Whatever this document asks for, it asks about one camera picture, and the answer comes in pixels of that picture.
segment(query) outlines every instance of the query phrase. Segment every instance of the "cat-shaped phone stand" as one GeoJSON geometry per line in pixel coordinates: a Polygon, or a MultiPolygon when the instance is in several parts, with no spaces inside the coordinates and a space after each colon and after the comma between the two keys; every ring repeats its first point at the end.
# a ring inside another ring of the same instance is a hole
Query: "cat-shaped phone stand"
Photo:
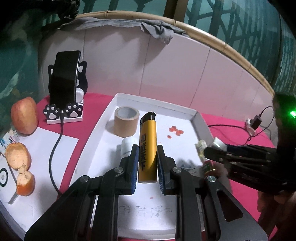
{"type": "MultiPolygon", "coordinates": [[[[76,82],[76,102],[68,103],[64,111],[64,123],[77,122],[83,120],[83,97],[87,92],[87,79],[86,79],[86,61],[79,64],[78,76],[76,82]]],[[[47,68],[49,78],[52,77],[54,65],[50,64],[47,68]]],[[[54,104],[46,105],[43,113],[47,118],[47,124],[60,123],[60,113],[62,110],[57,108],[54,104]]]]}

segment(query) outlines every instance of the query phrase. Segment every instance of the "white wall tile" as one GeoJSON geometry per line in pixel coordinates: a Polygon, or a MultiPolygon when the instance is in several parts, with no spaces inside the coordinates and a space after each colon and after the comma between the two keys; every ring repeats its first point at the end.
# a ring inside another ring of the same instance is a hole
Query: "white wall tile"
{"type": "Polygon", "coordinates": [[[243,68],[228,57],[210,49],[191,108],[222,116],[238,86],[243,68]]]}
{"type": "Polygon", "coordinates": [[[140,96],[189,107],[210,48],[175,34],[168,45],[151,38],[140,96]]]}
{"type": "Polygon", "coordinates": [[[261,84],[247,71],[243,70],[238,86],[227,105],[223,117],[245,121],[248,117],[246,110],[248,110],[253,103],[261,84]]]}
{"type": "MultiPolygon", "coordinates": [[[[272,96],[271,94],[265,89],[265,87],[263,85],[260,85],[259,86],[259,89],[256,93],[256,96],[253,100],[253,103],[252,105],[250,106],[250,109],[255,112],[255,113],[258,113],[260,114],[261,111],[269,106],[269,105],[272,105],[272,96]]],[[[272,108],[268,108],[266,109],[266,111],[264,111],[264,114],[265,113],[270,113],[272,114],[273,111],[272,111],[272,108]]]]}
{"type": "Polygon", "coordinates": [[[42,70],[40,77],[43,78],[46,95],[49,94],[47,67],[50,64],[54,64],[56,54],[60,51],[80,50],[82,53],[80,60],[82,61],[84,36],[85,30],[71,32],[57,30],[53,35],[40,43],[38,49],[38,69],[42,70]]]}
{"type": "Polygon", "coordinates": [[[88,91],[138,95],[149,39],[139,27],[87,29],[83,60],[87,62],[88,91]]]}

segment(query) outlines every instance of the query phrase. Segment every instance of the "white bottle cap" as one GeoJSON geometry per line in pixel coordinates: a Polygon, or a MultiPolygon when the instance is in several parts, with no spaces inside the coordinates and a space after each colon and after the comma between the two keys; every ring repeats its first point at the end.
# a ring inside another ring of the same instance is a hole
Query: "white bottle cap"
{"type": "Polygon", "coordinates": [[[135,137],[126,137],[122,140],[120,150],[121,158],[131,155],[133,145],[139,145],[139,141],[135,137]]]}

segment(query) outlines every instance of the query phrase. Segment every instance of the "black cable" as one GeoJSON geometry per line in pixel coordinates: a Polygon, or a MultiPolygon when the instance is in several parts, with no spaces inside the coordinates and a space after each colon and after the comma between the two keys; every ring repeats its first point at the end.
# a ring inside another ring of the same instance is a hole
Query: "black cable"
{"type": "Polygon", "coordinates": [[[269,131],[269,139],[271,140],[271,130],[270,129],[268,129],[268,128],[266,128],[266,130],[268,130],[269,131]]]}
{"type": "Polygon", "coordinates": [[[208,127],[213,127],[213,126],[228,126],[228,127],[236,127],[236,128],[240,128],[240,129],[246,131],[246,132],[249,134],[249,132],[248,132],[245,128],[241,127],[241,126],[217,124],[217,125],[209,125],[208,127]]]}
{"type": "MultiPolygon", "coordinates": [[[[265,107],[264,110],[260,113],[259,116],[261,116],[261,115],[263,114],[263,112],[264,112],[267,108],[272,108],[272,109],[273,109],[273,113],[274,113],[274,108],[273,108],[273,106],[270,105],[270,106],[265,107]]],[[[271,125],[271,123],[272,123],[273,120],[274,120],[274,115],[273,115],[272,120],[271,120],[271,122],[269,123],[269,125],[268,125],[267,127],[265,127],[262,131],[260,131],[260,132],[257,133],[256,135],[254,135],[254,136],[250,136],[249,132],[248,132],[245,128],[241,127],[241,126],[216,124],[216,125],[209,125],[208,127],[213,127],[213,126],[228,126],[228,127],[240,128],[240,129],[246,131],[246,132],[248,133],[248,135],[249,135],[248,139],[247,139],[246,142],[244,143],[244,145],[246,145],[246,144],[247,144],[247,143],[248,143],[253,137],[258,136],[259,134],[261,134],[261,133],[262,133],[263,131],[265,131],[265,130],[269,130],[268,127],[271,125]]]]}
{"type": "Polygon", "coordinates": [[[59,143],[59,141],[61,140],[62,136],[63,136],[63,131],[64,131],[64,112],[61,112],[61,116],[60,116],[60,119],[61,119],[61,133],[59,135],[59,138],[57,139],[57,142],[56,144],[54,145],[53,149],[52,149],[52,152],[50,154],[50,157],[49,157],[49,176],[50,176],[50,180],[52,182],[52,185],[54,186],[55,190],[57,191],[57,193],[59,195],[61,195],[62,193],[59,191],[58,187],[56,186],[55,182],[54,182],[54,179],[52,177],[52,157],[54,155],[54,151],[59,143]]]}
{"type": "Polygon", "coordinates": [[[272,108],[273,111],[274,111],[274,107],[273,107],[272,105],[269,105],[268,107],[265,107],[264,110],[262,110],[262,112],[261,112],[260,115],[259,115],[260,117],[261,117],[261,115],[263,114],[263,112],[264,112],[267,108],[272,108]]]}
{"type": "MultiPolygon", "coordinates": [[[[273,113],[274,113],[274,108],[273,108],[273,106],[271,106],[271,105],[268,106],[268,107],[265,107],[264,110],[266,110],[266,109],[269,108],[269,107],[272,108],[273,113]]],[[[262,133],[263,131],[265,131],[265,130],[271,125],[271,123],[272,123],[273,120],[274,120],[274,115],[273,115],[272,120],[271,120],[271,122],[269,123],[269,125],[268,125],[267,127],[265,127],[262,131],[260,131],[259,133],[257,133],[256,135],[254,135],[254,136],[249,136],[248,139],[247,139],[247,141],[246,141],[246,143],[249,142],[253,137],[258,136],[260,133],[262,133]]]]}

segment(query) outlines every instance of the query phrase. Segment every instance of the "white tray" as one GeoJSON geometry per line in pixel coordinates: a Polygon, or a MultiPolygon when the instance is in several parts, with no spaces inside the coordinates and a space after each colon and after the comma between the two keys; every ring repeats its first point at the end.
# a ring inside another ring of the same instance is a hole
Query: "white tray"
{"type": "MultiPolygon", "coordinates": [[[[193,109],[118,93],[110,102],[79,158],[71,184],[82,175],[91,178],[104,173],[120,163],[121,137],[112,133],[114,111],[120,106],[139,110],[140,118],[147,112],[156,113],[157,144],[162,144],[165,155],[174,158],[177,166],[201,166],[195,143],[204,139],[213,142],[213,136],[202,116],[193,109]],[[177,136],[169,132],[171,126],[184,131],[177,136]]],[[[139,139],[139,125],[134,135],[139,139]]],[[[136,184],[135,194],[119,196],[118,235],[133,239],[166,240],[175,238],[176,197],[163,196],[159,183],[136,184]]]]}

